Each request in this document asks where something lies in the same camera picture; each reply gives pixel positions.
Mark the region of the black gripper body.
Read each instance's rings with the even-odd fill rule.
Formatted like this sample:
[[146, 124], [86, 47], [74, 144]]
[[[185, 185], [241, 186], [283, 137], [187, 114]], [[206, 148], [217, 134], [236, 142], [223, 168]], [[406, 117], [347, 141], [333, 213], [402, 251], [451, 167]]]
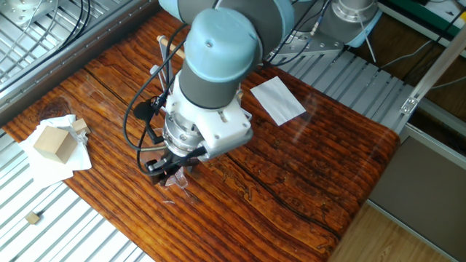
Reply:
[[171, 161], [172, 169], [180, 169], [181, 167], [192, 167], [197, 165], [200, 161], [197, 157], [200, 155], [200, 150], [195, 149], [188, 153], [186, 156], [177, 156], [169, 151], [163, 158]]

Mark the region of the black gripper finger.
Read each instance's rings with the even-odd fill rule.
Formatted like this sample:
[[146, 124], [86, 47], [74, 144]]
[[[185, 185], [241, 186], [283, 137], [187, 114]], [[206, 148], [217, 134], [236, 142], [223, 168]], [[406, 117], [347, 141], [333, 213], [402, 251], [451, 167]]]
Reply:
[[144, 164], [150, 175], [173, 175], [171, 161], [166, 158], [152, 159]]
[[170, 186], [177, 181], [179, 169], [171, 169], [168, 171], [159, 171], [151, 174], [151, 183], [160, 186]]

